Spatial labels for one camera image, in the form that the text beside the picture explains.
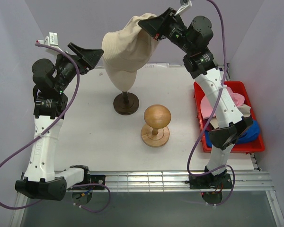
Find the beige bucket hat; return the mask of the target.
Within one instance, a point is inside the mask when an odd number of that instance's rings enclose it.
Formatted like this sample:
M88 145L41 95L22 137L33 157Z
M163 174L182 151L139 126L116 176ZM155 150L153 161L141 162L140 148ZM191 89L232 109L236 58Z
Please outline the beige bucket hat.
M159 41L153 39L138 23L155 17L152 13L133 16L123 29L105 34L102 49L107 70L136 72L149 61Z

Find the pink bucket hat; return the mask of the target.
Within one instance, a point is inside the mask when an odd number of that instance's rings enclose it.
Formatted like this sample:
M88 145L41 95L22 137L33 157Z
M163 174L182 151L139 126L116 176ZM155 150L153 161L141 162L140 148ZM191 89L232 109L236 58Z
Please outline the pink bucket hat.
M230 87L227 90L236 106L242 106L245 102L245 97L239 93L233 92ZM203 97L200 103L200 109L203 119L208 119L213 111L213 108L206 96Z

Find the cream bucket hat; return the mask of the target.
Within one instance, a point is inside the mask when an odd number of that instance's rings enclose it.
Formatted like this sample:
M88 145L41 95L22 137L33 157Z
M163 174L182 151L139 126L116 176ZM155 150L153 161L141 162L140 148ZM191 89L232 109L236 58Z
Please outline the cream bucket hat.
M243 114L244 117L250 117L250 115L251 115L251 113L250 113L251 107L250 106L243 104L242 106L237 106L237 108ZM212 127L214 129L219 128L218 121L217 121L216 117L213 117L210 120L210 124L212 125Z

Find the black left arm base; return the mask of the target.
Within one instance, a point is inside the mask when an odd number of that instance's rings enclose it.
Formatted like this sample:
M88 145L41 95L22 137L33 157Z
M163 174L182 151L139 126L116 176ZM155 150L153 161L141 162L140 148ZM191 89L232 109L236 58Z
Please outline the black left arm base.
M105 185L106 176L105 175L90 175L87 174L84 176L82 182L75 184L71 187L71 189L75 190L104 190L103 186L99 186L99 184Z

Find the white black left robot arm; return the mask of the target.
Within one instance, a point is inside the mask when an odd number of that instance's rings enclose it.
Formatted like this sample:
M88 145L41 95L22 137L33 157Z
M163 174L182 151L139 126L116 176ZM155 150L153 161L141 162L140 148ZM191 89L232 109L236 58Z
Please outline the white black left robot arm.
M58 50L56 63L39 59L32 66L35 142L27 170L15 190L31 199L61 201L66 190L87 180L87 166L71 166L56 174L54 156L65 112L73 102L64 91L75 76L87 74L101 59L102 49L85 49L69 43L73 55Z

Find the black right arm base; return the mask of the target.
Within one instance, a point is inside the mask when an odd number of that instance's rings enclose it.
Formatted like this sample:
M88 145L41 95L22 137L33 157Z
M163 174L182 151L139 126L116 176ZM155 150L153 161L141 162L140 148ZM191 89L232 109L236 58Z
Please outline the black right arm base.
M210 175L195 177L189 176L185 184L189 185L190 189L231 189L232 180L230 174L225 174L223 176L214 176L213 179Z

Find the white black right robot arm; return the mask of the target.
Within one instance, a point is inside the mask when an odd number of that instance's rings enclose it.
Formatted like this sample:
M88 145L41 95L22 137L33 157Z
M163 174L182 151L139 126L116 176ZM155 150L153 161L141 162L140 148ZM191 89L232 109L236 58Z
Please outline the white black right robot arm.
M210 159L203 174L190 173L189 182L216 187L226 176L231 150L253 120L244 117L224 85L224 79L220 78L218 64L208 49L213 37L211 21L197 16L185 26L180 15L169 8L160 16L139 21L138 25L153 39L167 38L185 52L184 66L213 108L218 128L209 132L212 143Z

